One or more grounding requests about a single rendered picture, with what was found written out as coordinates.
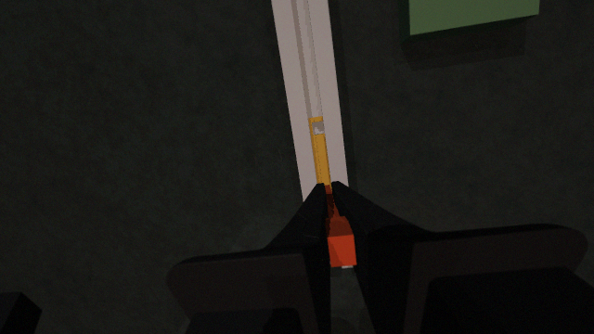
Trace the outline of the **grey aluminum rail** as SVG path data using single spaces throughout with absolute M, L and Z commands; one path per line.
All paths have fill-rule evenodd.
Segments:
M 330 181 L 348 186 L 328 0 L 271 0 L 303 201 L 317 184 L 313 135 L 325 134 Z M 349 187 L 349 186 L 348 186 Z

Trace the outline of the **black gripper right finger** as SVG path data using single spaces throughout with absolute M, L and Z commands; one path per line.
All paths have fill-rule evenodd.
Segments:
M 428 287 L 442 276 L 564 266 L 588 250 L 578 230 L 550 224 L 427 231 L 331 182 L 340 217 L 354 234 L 353 265 L 376 334 L 420 334 Z

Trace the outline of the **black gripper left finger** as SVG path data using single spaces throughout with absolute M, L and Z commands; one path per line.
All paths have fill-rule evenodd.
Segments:
M 198 312 L 290 307 L 304 334 L 331 334 L 326 218 L 319 183 L 266 247 L 187 258 L 168 271 L 167 288 L 189 321 Z

